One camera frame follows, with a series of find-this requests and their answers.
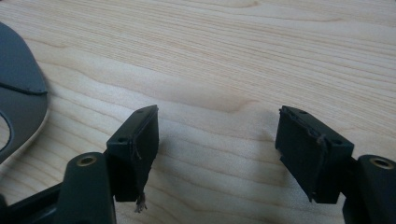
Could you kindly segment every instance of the wood grain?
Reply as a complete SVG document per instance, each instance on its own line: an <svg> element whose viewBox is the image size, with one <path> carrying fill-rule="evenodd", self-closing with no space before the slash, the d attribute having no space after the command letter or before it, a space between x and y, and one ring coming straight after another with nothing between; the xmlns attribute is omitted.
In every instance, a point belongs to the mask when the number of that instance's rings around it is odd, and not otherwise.
<svg viewBox="0 0 396 224"><path fill-rule="evenodd" d="M0 148L6 146L9 138L9 128L6 120L0 115Z"/></svg>
<svg viewBox="0 0 396 224"><path fill-rule="evenodd" d="M0 2L49 87L49 118L15 162L9 203L62 181L69 160L104 151L129 115L158 105L148 210L119 223L344 223L310 203L279 161L277 110L309 111L354 157L396 160L394 1Z"/></svg>

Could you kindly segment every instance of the black plastic arm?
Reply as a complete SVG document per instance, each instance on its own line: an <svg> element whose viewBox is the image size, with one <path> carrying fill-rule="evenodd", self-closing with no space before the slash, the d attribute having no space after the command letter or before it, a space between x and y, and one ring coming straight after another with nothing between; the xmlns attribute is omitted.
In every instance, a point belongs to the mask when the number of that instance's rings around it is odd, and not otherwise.
<svg viewBox="0 0 396 224"><path fill-rule="evenodd" d="M145 205L144 187L159 145L158 107L135 111L107 141L104 154L71 160L64 182L7 206L0 195L0 223L116 223L113 196Z"/></svg>
<svg viewBox="0 0 396 224"><path fill-rule="evenodd" d="M396 223L396 163L373 155L355 161L353 147L307 112L280 109L276 149L310 201L336 203L343 192L347 224Z"/></svg>

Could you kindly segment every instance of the black plastic part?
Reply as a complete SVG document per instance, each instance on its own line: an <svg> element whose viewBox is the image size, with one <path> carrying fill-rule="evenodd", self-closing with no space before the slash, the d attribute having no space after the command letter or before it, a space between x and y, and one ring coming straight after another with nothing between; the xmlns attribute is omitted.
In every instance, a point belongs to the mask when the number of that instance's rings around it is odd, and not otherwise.
<svg viewBox="0 0 396 224"><path fill-rule="evenodd" d="M344 172L344 185L341 192L346 196L343 206L344 221L346 224L370 224L371 219L361 197L355 171L358 162L351 158L348 167Z"/></svg>
<svg viewBox="0 0 396 224"><path fill-rule="evenodd" d="M0 87L27 94L47 93L41 71L23 39L0 22Z"/></svg>
<svg viewBox="0 0 396 224"><path fill-rule="evenodd" d="M23 39L0 22L0 116L10 135L0 148L0 163L40 127L47 113L47 89Z"/></svg>
<svg viewBox="0 0 396 224"><path fill-rule="evenodd" d="M364 155L355 173L371 223L396 223L396 162Z"/></svg>
<svg viewBox="0 0 396 224"><path fill-rule="evenodd" d="M310 201L337 202L353 147L305 111L289 106L280 109L276 149Z"/></svg>
<svg viewBox="0 0 396 224"><path fill-rule="evenodd" d="M0 223L52 223L60 189L61 184L58 184L18 203L14 203L10 207L4 207L4 215L0 216Z"/></svg>
<svg viewBox="0 0 396 224"><path fill-rule="evenodd" d="M144 187L159 145L158 107L135 111L107 141L111 190L117 202L144 197Z"/></svg>
<svg viewBox="0 0 396 224"><path fill-rule="evenodd" d="M116 223L103 154L85 153L67 164L53 223Z"/></svg>

